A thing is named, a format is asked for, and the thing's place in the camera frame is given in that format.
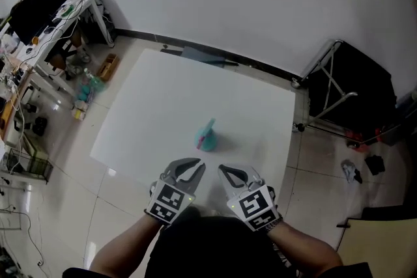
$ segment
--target desk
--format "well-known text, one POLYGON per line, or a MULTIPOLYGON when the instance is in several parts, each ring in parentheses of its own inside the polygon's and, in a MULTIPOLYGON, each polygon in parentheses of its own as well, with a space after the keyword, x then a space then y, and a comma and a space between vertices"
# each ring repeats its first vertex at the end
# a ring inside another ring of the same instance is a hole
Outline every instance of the desk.
POLYGON ((279 193, 294 106, 295 94, 288 90, 145 50, 116 96, 91 156, 148 187, 169 162, 201 158, 207 168, 195 203, 230 213, 218 178, 219 164, 252 165, 279 193), (218 146, 213 152, 197 150, 194 136, 212 117, 218 146))
POLYGON ((68 15, 67 18, 61 20, 55 29, 50 34, 40 34, 39 36, 39 44, 33 48, 30 53, 27 53, 27 49, 31 46, 24 46, 20 52, 18 53, 17 57, 21 61, 28 61, 25 62, 29 67, 35 68, 37 72, 40 72, 43 76, 38 75, 37 73, 31 74, 31 80, 33 80, 41 89, 47 90, 55 99, 62 102, 63 105, 68 107, 72 106, 72 102, 68 101, 62 94, 54 89, 51 85, 51 80, 56 82, 60 87, 62 87, 65 91, 67 91, 70 95, 76 96, 76 92, 74 89, 60 76, 55 77, 47 77, 47 75, 52 74, 51 70, 44 62, 45 58, 48 56, 48 53, 51 51, 52 47, 55 45, 56 41, 63 36, 65 31, 77 20, 77 18, 86 10, 90 8, 93 16, 98 23, 98 26, 103 34, 105 41, 107 42, 108 46, 112 48, 114 43, 109 39, 109 33, 106 28, 106 24, 104 23, 103 17, 97 7, 96 0, 83 0, 82 4, 76 4, 74 6, 74 11, 68 15), (45 42, 47 42, 51 36, 53 36, 51 42, 48 42, 44 46, 42 46, 45 42))

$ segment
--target tiled floor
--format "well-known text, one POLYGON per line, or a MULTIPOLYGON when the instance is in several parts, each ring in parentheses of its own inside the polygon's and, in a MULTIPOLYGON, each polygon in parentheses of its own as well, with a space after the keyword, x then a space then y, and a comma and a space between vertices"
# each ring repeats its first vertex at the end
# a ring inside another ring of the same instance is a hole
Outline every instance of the tiled floor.
MULTIPOLYGON (((145 48, 161 49, 162 45, 118 38, 111 52, 121 56, 122 61, 109 87, 96 97, 83 122, 73 119, 70 111, 47 96, 38 97, 40 113, 49 119, 44 145, 55 169, 47 186, 32 186, 25 193, 6 191, 0 200, 3 207, 13 204, 31 218, 31 236, 44 255, 42 269, 48 277, 60 277, 70 266, 88 268, 95 253, 133 224, 147 206, 146 187, 89 156, 108 109, 145 48)), ((105 46, 91 49, 98 57, 96 65, 99 58, 109 53, 105 46)), ((239 66, 228 70, 292 89, 288 81, 253 68, 239 66)), ((308 116, 307 99, 306 92, 296 91, 297 122, 308 116)), ((385 173, 371 176, 364 164, 364 154, 347 148, 341 139, 310 130, 293 133, 278 199, 285 220, 336 247, 341 236, 336 225, 347 217, 360 215, 366 206, 401 204, 407 177, 401 146, 377 144, 371 147, 371 153, 384 158, 385 173), (361 170, 362 185, 347 183, 340 167, 344 159, 350 159, 361 170)), ((18 214, 3 213, 0 218, 7 227, 19 225, 18 214)), ((11 248, 26 274, 44 277, 36 266, 40 255, 27 237, 28 222, 22 215, 22 231, 0 233, 0 238, 7 249, 11 248)), ((134 277, 143 277, 145 269, 146 261, 134 277)))

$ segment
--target person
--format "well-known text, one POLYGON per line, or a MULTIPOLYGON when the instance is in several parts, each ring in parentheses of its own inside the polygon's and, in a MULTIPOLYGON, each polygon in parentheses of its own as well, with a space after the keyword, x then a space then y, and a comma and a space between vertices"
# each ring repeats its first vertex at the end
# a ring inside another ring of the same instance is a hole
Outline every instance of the person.
POLYGON ((127 278, 140 265, 160 231, 145 277, 371 277, 366 263, 343 266, 325 242, 280 219, 270 230, 252 232, 233 217, 201 217, 187 208, 168 228, 149 214, 110 241, 95 256, 89 271, 70 268, 63 278, 127 278), (287 268, 276 245, 292 264, 287 268))

